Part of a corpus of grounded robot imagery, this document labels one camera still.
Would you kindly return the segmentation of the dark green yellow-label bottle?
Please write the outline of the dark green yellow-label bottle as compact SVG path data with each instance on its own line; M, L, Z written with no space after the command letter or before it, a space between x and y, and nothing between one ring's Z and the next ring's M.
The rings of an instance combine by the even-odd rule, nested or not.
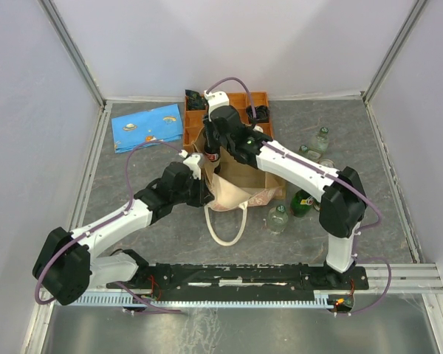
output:
M294 217L302 218L312 209L314 198L304 190L298 190L290 202L290 210Z

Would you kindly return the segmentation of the clear glass bottle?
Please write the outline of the clear glass bottle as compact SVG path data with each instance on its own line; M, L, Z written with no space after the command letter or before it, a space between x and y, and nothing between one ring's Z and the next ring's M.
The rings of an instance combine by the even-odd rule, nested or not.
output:
M299 153L300 156L302 156L302 157L304 157L304 158L306 158L306 159L308 159L308 160L310 160L312 162L317 162L320 159L320 157L321 157L320 153L318 153L318 152L316 152L314 150L311 150L306 145L301 145L299 147L298 153Z
M267 228L275 234L282 233L288 223L288 214L284 205L273 207L267 216Z
M310 149L323 155L329 146L329 129L327 127L322 127L320 130L311 138Z

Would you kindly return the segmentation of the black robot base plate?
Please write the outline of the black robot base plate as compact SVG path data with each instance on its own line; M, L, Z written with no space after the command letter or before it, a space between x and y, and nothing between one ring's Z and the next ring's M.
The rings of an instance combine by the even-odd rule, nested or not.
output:
M315 291L368 290L363 267L353 265L339 274L327 265L147 265L127 288L155 290L162 301L262 302L311 301Z

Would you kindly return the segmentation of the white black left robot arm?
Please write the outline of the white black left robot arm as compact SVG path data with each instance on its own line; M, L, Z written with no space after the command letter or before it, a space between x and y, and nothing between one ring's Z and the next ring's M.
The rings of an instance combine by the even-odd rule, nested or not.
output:
M133 251L102 257L103 251L129 234L169 215L179 204L203 207L214 197L202 174L199 155L172 162L162 176L132 195L114 212L71 231L58 227L47 236L32 269L38 288L52 300L70 305L89 286L127 282L142 287L148 281L147 262Z

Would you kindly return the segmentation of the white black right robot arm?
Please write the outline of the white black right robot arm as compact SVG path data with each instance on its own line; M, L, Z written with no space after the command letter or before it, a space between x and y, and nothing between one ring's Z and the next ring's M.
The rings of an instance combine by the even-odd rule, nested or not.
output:
M356 170L336 170L293 153L265 133L245 125L231 105L209 108L203 119L206 137L238 163L271 173L320 202L319 223L329 235L324 280L342 288L351 279L354 234L364 218L364 189Z

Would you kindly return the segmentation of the red cap cola bottle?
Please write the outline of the red cap cola bottle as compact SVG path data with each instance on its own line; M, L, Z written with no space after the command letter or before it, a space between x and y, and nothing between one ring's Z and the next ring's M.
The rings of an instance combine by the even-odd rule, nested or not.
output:
M213 163L214 173L219 174L220 166L220 145L213 137L213 134L208 129L204 131L205 145L204 154L207 159Z

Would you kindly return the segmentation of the red beverage can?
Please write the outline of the red beverage can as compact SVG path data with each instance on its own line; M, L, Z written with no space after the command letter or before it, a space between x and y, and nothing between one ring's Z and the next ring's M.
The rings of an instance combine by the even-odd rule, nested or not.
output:
M330 159L322 159L318 163L324 167L334 168L334 162Z

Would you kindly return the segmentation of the clear glass bottle front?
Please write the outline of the clear glass bottle front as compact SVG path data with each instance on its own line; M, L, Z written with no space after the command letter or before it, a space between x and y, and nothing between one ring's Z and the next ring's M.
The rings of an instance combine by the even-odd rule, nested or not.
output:
M301 145L299 147L298 153L299 153L300 156L302 156L302 157L304 157L304 158L306 158L306 159L308 159L308 160L310 160L312 162L317 162L320 159L320 157L321 157L320 153L318 153L318 152L316 152L314 150L311 150L306 145Z

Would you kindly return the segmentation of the burlap canvas tote bag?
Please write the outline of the burlap canvas tote bag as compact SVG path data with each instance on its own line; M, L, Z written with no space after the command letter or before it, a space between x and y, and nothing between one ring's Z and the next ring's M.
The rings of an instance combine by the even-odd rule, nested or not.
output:
M214 199L204 207L205 220L213 240L220 246L235 245L244 233L249 207L266 206L275 199L286 197L286 181L271 173L257 170L247 164L237 162L226 150L221 149L219 159L205 152L205 131L192 142L197 153L205 155L202 168L207 187ZM215 233L210 221L210 212L242 211L241 225L237 235L230 241L222 240Z

